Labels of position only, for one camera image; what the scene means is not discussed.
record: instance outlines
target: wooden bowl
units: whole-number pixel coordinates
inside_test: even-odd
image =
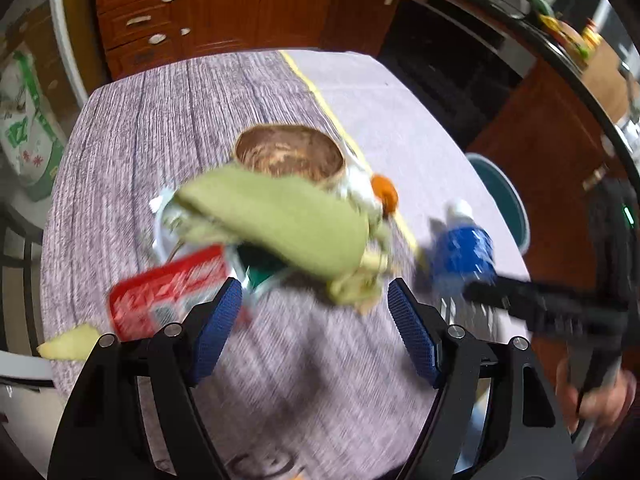
[[[322,188],[344,174],[344,156],[331,137],[307,126],[258,124],[240,134],[234,158],[252,171],[296,174]]]

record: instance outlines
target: green cloth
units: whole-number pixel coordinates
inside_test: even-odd
[[[369,238],[364,213],[297,176],[229,164],[184,184],[174,200],[325,280],[354,272]]]

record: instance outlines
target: orange object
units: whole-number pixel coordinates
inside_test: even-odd
[[[398,192],[386,176],[373,175],[371,177],[371,189],[373,189],[373,194],[382,202],[382,211],[385,215],[392,214],[398,208]]]

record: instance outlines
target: countertop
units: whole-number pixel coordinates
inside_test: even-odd
[[[533,27],[530,23],[512,18],[497,7],[492,6],[488,0],[458,0],[468,4],[470,9],[479,9],[484,15],[498,22],[506,32],[513,34],[516,41],[523,44],[529,50],[538,54],[549,63],[564,78],[575,94],[584,103],[587,109],[602,127],[603,133],[611,140],[622,166],[625,168],[629,181],[640,196],[640,173],[634,164],[628,147],[611,121],[606,111],[591,94],[589,89],[581,81],[580,69],[564,53],[564,50],[550,41],[542,31]]]

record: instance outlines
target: metal screw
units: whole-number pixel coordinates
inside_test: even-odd
[[[102,348],[107,348],[111,346],[116,341],[116,337],[113,334],[105,334],[100,339],[98,339],[98,345]]]
[[[523,337],[516,337],[513,339],[513,345],[518,350],[526,350],[527,348],[529,348],[529,341],[527,341]]]
[[[447,333],[451,337],[455,337],[456,339],[462,339],[465,336],[465,329],[462,328],[460,325],[450,325],[449,328],[447,328]]]
[[[180,332],[182,332],[180,323],[171,323],[164,327],[164,335],[167,337],[176,337]]]

